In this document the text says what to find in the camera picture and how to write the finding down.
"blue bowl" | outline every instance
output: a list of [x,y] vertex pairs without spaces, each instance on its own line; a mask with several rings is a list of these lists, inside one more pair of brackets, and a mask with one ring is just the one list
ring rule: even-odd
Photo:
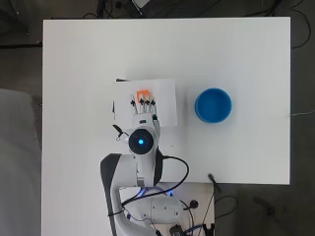
[[232,110],[232,101],[226,91],[220,88],[204,90],[195,102],[195,112],[199,119],[207,123],[225,120]]

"gray floor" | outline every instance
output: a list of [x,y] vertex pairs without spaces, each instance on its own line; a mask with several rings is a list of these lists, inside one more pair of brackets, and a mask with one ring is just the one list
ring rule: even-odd
[[[292,16],[292,45],[299,44],[307,36],[307,27],[303,19],[288,11],[285,1],[278,10],[279,16]],[[189,18],[197,15],[214,1],[200,0],[153,0],[146,8],[149,17],[158,14],[160,18]],[[239,17],[260,11],[270,6],[272,0],[222,0],[214,10],[204,13],[203,17]],[[20,35],[10,33],[0,36],[0,43],[36,42],[41,40],[42,20],[51,17],[82,17],[86,12],[94,12],[96,1],[13,1],[20,12],[20,19],[29,25],[31,33]],[[315,26],[313,9],[315,2],[305,0],[298,8]],[[125,15],[124,10],[115,10],[114,16]],[[314,37],[307,45],[291,53],[291,111],[303,112],[315,109],[315,67]],[[37,104],[41,100],[41,49],[0,50],[0,88],[25,91],[35,97]],[[38,112],[40,128],[40,109]],[[217,220],[217,235],[315,235],[315,115],[291,119],[291,185],[221,185],[221,195],[235,195],[239,198],[238,210],[229,216]],[[276,217],[267,216],[266,211],[255,204],[253,197],[270,203],[276,209]],[[216,206],[216,214],[224,213],[232,207],[232,201],[221,202]]]

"robot finger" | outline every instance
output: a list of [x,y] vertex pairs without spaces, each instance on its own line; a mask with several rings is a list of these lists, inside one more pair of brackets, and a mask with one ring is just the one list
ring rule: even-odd
[[139,111],[139,113],[144,113],[145,112],[145,100],[144,100],[144,95],[143,94],[139,95],[139,102],[140,102],[140,111]]
[[146,95],[145,99],[145,112],[151,112],[151,103],[150,103],[150,96]]
[[151,112],[152,112],[152,116],[154,120],[157,120],[158,119],[157,106],[156,106],[156,100],[153,96],[151,98]]
[[131,104],[131,108],[132,108],[132,114],[133,115],[137,115],[138,114],[138,110],[137,110],[137,105],[136,105],[136,101],[135,101],[135,97],[134,95],[130,95],[130,104]]

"black cable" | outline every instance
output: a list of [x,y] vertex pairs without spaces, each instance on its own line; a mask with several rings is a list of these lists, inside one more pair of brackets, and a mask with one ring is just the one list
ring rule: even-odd
[[151,18],[155,18],[157,17],[159,14],[161,14],[163,11],[165,11],[167,8],[175,5],[176,3],[171,2],[170,4],[168,4],[166,7],[162,8],[159,12],[157,12],[155,15],[153,15]]
[[134,216],[132,216],[132,214],[130,213],[130,211],[129,211],[128,209],[125,208],[124,210],[126,210],[126,211],[130,214],[130,217],[132,217],[134,220],[136,220],[136,221],[138,221],[138,222],[143,222],[143,221],[145,221],[145,220],[149,220],[149,221],[152,223],[152,225],[154,226],[155,230],[157,230],[157,229],[156,229],[156,226],[155,226],[155,224],[154,224],[154,222],[152,221],[151,218],[137,219],[137,218],[135,218]]
[[194,16],[193,18],[199,17],[201,15],[203,15],[204,13],[208,12],[209,10],[211,10],[212,8],[214,8],[221,0],[218,0],[217,2],[215,2],[214,4],[212,4],[210,7],[206,8],[205,10],[203,10],[202,12],[198,13],[196,16]]
[[153,193],[153,194],[149,194],[149,195],[145,195],[145,196],[141,196],[141,197],[138,197],[138,198],[126,200],[125,202],[122,203],[123,207],[125,207],[127,204],[130,204],[130,203],[135,202],[137,200],[141,200],[141,199],[149,198],[149,197],[152,197],[152,196],[157,196],[157,195],[168,193],[169,191],[172,191],[172,190],[176,189],[178,186],[180,186],[186,180],[186,178],[187,178],[187,176],[189,174],[189,165],[187,164],[186,161],[184,161],[184,160],[182,160],[182,159],[180,159],[178,157],[168,156],[168,155],[165,155],[163,157],[163,159],[175,159],[175,160],[178,160],[178,161],[184,163],[186,165],[186,169],[187,169],[184,178],[180,182],[178,182],[178,184],[176,184],[174,187],[172,187],[170,189],[167,189],[167,190],[164,190],[164,191],[160,191],[160,192],[157,192],[157,193]]
[[189,214],[190,214],[190,217],[191,217],[191,227],[190,228],[195,227],[194,216],[193,216],[193,213],[191,212],[190,207],[184,201],[181,201],[181,200],[179,200],[179,201],[181,203],[183,203],[186,206],[186,208],[189,210]]
[[14,45],[0,45],[0,49],[20,49],[20,48],[35,48],[42,47],[42,42],[34,44],[14,44]]
[[209,211],[210,204],[211,204],[211,202],[213,201],[214,194],[215,194],[215,191],[212,193],[211,198],[210,198],[210,200],[209,200],[209,203],[208,203],[208,206],[207,206],[207,210],[206,210],[206,213],[205,213],[205,216],[204,216],[202,225],[205,223],[205,220],[206,220],[206,217],[207,217],[207,214],[208,214],[208,211]]
[[122,208],[121,210],[119,210],[119,211],[116,212],[116,213],[110,213],[110,214],[108,215],[108,217],[114,216],[114,215],[116,215],[116,214],[120,214],[120,213],[122,213],[122,212],[125,211],[125,210],[126,210],[125,208]]
[[283,0],[275,0],[273,6],[268,10],[265,17],[269,17],[270,15],[272,15],[276,11],[278,6],[282,3],[282,1]]
[[86,13],[85,15],[82,16],[82,18],[85,18],[87,16],[93,16],[93,17],[97,18],[97,15],[94,13]]
[[17,14],[17,12],[16,12],[16,10],[15,10],[11,0],[8,0],[8,3],[10,5],[10,8],[11,8],[12,12],[14,13],[15,18],[17,19],[18,18],[18,14]]
[[237,197],[235,197],[235,196],[231,196],[231,195],[223,196],[223,197],[217,199],[217,200],[215,201],[215,204],[217,204],[219,201],[221,201],[221,200],[223,200],[223,199],[228,199],[228,198],[231,198],[231,199],[234,199],[234,200],[235,200],[235,206],[234,206],[234,208],[233,208],[232,210],[228,211],[227,213],[224,213],[224,214],[221,214],[221,215],[215,217],[215,219],[222,218],[222,217],[227,216],[227,215],[229,215],[229,214],[232,214],[233,212],[236,211],[236,209],[237,209],[237,207],[238,207],[238,199],[237,199]]
[[259,16],[263,13],[267,13],[269,11],[270,8],[266,9],[266,10],[263,10],[263,11],[259,11],[259,12],[255,12],[255,13],[250,13],[250,14],[247,14],[243,17],[255,17],[255,16]]
[[296,3],[295,5],[293,5],[293,6],[291,7],[291,9],[292,9],[292,8],[296,8],[296,7],[299,6],[302,2],[304,2],[304,0],[301,0],[301,1],[299,1],[298,3]]
[[311,27],[311,25],[310,25],[310,23],[309,23],[306,15],[304,13],[302,13],[302,12],[300,12],[298,10],[295,10],[293,8],[291,8],[291,11],[292,12],[296,12],[296,13],[300,14],[301,16],[303,16],[303,18],[306,21],[306,25],[308,26],[308,35],[307,35],[306,40],[303,43],[301,43],[300,45],[298,45],[298,46],[291,47],[291,49],[296,49],[296,48],[300,48],[300,47],[304,46],[309,41],[309,39],[311,38],[311,34],[312,34],[312,27]]

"white table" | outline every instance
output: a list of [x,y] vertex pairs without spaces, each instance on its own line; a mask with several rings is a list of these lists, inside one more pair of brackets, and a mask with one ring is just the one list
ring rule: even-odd
[[[175,79],[178,127],[160,149],[184,158],[188,181],[289,182],[289,18],[45,21],[43,39],[42,232],[103,235],[108,224],[100,161],[115,141],[112,82]],[[204,89],[225,89],[230,117],[194,114]],[[169,160],[163,181],[184,167]]]

